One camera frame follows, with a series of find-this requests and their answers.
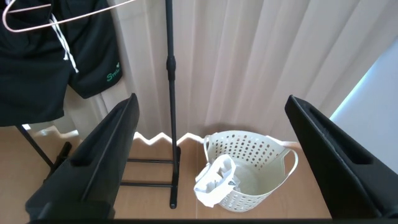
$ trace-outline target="white drawstring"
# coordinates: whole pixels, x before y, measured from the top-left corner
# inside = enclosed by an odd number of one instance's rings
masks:
[[[51,18],[52,19],[50,19],[50,22],[57,22],[57,18],[55,18],[55,16],[53,14],[51,14]],[[63,56],[63,59],[70,60],[72,67],[75,69],[75,72],[78,73],[79,70],[76,67],[75,59],[73,58],[72,53],[70,53],[68,42],[67,42],[65,36],[63,35],[60,26],[58,24],[55,24],[55,25],[52,25],[51,27],[57,34],[58,40],[60,41],[63,49],[65,50],[65,55]]]

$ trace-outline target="black shorts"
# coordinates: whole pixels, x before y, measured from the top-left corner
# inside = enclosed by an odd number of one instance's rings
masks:
[[[48,24],[108,7],[106,0],[18,0],[13,9],[51,3],[51,7],[9,14],[13,29]],[[5,8],[0,0],[0,11]],[[63,98],[70,85],[89,98],[116,84],[122,70],[109,11],[60,24],[78,72],[57,33],[44,28],[12,33],[0,26],[0,126],[51,121],[63,116]]]

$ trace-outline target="pink hanger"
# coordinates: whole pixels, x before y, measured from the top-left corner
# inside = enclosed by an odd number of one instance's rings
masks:
[[[119,7],[119,6],[122,6],[122,5],[124,5],[124,4],[133,2],[133,1],[135,1],[135,0],[128,0],[128,1],[125,1],[125,2],[120,3],[120,4],[116,4],[116,5],[114,5],[114,6],[110,6],[110,7],[104,8],[104,9],[100,9],[100,10],[98,10],[98,11],[90,12],[90,13],[87,13],[87,14],[84,14],[84,15],[81,15],[81,16],[76,16],[76,17],[73,17],[73,18],[64,19],[64,20],[62,20],[62,21],[52,22],[52,23],[48,23],[48,24],[44,24],[44,25],[40,25],[40,26],[35,26],[35,27],[30,27],[30,28],[17,29],[17,30],[15,30],[15,29],[10,28],[10,27],[8,26],[8,24],[7,24],[6,15],[7,15],[8,13],[24,12],[24,11],[29,11],[29,10],[34,10],[34,9],[41,9],[41,8],[43,8],[43,7],[49,7],[49,6],[51,6],[51,4],[44,4],[44,5],[41,5],[41,6],[28,7],[28,8],[25,8],[25,9],[17,9],[17,10],[9,11],[10,8],[12,7],[12,5],[13,5],[16,1],[17,1],[17,0],[12,0],[12,1],[10,2],[10,4],[8,4],[8,6],[4,9],[4,12],[2,13],[2,23],[4,24],[5,28],[6,28],[7,30],[11,31],[11,32],[26,32],[26,31],[41,29],[41,28],[44,28],[44,27],[50,27],[50,26],[56,25],[56,24],[63,24],[63,23],[70,22],[70,21],[74,21],[74,20],[77,20],[77,19],[81,19],[81,18],[84,18],[84,17],[87,17],[87,16],[92,16],[92,15],[94,15],[94,14],[97,14],[97,13],[100,13],[100,12],[104,12],[104,11],[107,11],[107,10],[110,10],[110,9],[113,9],[113,8],[116,8],[116,7]]]

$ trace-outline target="beige curtain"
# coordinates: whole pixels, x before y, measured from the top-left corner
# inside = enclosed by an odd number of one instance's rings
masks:
[[[398,35],[396,0],[173,3],[178,137],[242,129],[294,140],[287,97],[330,116]],[[88,100],[68,90],[66,116],[51,124],[85,138],[134,92],[137,131],[169,135],[164,1],[137,0],[113,13],[124,78]]]

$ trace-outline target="laundry basket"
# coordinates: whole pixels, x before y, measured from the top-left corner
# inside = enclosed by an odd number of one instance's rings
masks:
[[[219,203],[232,212],[246,212],[259,205],[285,182],[299,161],[294,150],[284,148],[268,136],[247,131],[215,133],[206,136],[203,145],[208,162],[228,154],[236,164],[240,192],[233,190]],[[290,152],[295,162],[286,174],[284,157]]]

